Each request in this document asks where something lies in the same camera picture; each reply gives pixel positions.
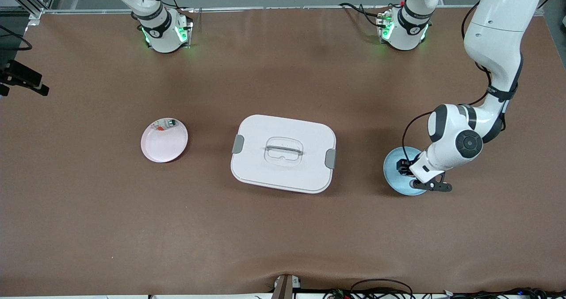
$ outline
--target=green led light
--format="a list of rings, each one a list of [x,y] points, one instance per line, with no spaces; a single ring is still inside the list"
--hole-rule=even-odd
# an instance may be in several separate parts
[[[175,27],[175,28],[176,28],[177,35],[179,36],[179,40],[181,42],[187,41],[186,30],[183,29],[183,28],[178,28],[178,27]]]
[[[145,29],[143,29],[143,27],[141,28],[141,32],[143,33],[143,35],[144,35],[144,37],[145,37],[145,42],[147,42],[148,44],[150,44],[149,38],[147,37],[147,33],[145,32]]]
[[[388,23],[385,29],[383,29],[382,38],[386,40],[389,39],[391,37],[391,31],[393,28],[394,28],[394,23],[393,21],[390,21],[390,23]]]
[[[423,39],[425,38],[426,35],[426,30],[428,29],[428,25],[426,25],[423,29],[423,35],[421,36],[421,41],[423,41]]]

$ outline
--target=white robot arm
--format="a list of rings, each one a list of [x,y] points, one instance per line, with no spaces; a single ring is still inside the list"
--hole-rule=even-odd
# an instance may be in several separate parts
[[[190,43],[192,20],[157,0],[121,0],[141,23],[147,43],[159,53],[171,53]]]
[[[464,47],[471,59],[490,71],[491,85],[478,107],[444,104],[432,112],[428,119],[432,144],[424,152],[408,156],[408,161],[398,161],[399,173],[413,176],[414,180],[409,182],[412,189],[451,190],[450,184],[437,182],[435,177],[474,160],[483,144],[501,132],[505,111],[518,87],[521,39],[538,1],[480,1],[467,29]]]
[[[405,0],[385,13],[378,21],[386,26],[380,29],[380,38],[399,50],[414,49],[424,39],[428,21],[440,0]]]

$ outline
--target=black strap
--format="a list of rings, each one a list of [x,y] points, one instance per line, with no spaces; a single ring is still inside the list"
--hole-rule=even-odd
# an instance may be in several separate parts
[[[163,33],[171,26],[171,22],[172,22],[171,14],[167,12],[167,18],[161,25],[153,28],[143,26],[143,29],[151,37],[161,38],[163,37]]]
[[[412,18],[416,18],[416,19],[429,19],[434,13],[434,11],[432,13],[428,14],[428,15],[421,15],[421,14],[415,13],[414,11],[409,9],[406,2],[405,2],[405,5],[403,5],[403,9],[406,11],[406,13],[408,13],[409,16],[411,16]]]
[[[163,10],[163,2],[160,1],[159,2],[159,8],[157,9],[157,11],[155,11],[151,15],[136,15],[133,11],[132,11],[132,14],[135,15],[137,17],[137,19],[139,19],[139,20],[151,20],[151,19],[157,18],[162,10]]]
[[[501,91],[492,85],[487,87],[487,93],[499,99],[499,102],[511,100],[515,96],[516,92],[517,87],[513,88],[513,91]]]
[[[467,111],[467,125],[470,126],[472,130],[475,130],[475,124],[477,123],[478,116],[475,114],[475,109],[471,105],[462,105]]]
[[[397,15],[399,25],[401,25],[401,27],[403,27],[407,31],[408,35],[418,35],[428,25],[428,22],[421,23],[420,25],[409,22],[403,16],[402,11],[399,11]]]

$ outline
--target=container lid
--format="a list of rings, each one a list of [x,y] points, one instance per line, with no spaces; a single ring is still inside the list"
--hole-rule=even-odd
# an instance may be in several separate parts
[[[324,124],[252,115],[243,120],[232,150],[232,174],[268,188],[319,193],[331,182],[336,136]]]

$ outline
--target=blue plate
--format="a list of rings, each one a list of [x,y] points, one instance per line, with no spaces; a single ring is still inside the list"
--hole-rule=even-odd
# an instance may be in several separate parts
[[[410,146],[405,146],[405,150],[410,160],[420,153],[419,150]],[[406,196],[419,196],[423,194],[426,190],[411,188],[410,182],[415,179],[414,177],[399,174],[397,162],[402,158],[405,158],[403,148],[396,148],[386,156],[386,160],[383,162],[383,174],[386,176],[388,184],[391,188]]]

